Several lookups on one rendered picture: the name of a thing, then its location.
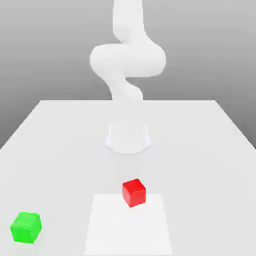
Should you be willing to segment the small red cube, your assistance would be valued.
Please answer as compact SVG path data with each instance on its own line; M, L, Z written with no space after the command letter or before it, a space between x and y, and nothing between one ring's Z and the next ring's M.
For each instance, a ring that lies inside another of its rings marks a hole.
M146 195L146 188L138 178L122 184L122 196L130 208L144 204Z

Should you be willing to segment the small green cube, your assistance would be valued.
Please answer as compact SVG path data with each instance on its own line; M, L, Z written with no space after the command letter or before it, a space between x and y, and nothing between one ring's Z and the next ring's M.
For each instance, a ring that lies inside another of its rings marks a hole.
M10 225L15 242L33 244L42 230L41 216L38 213L20 212Z

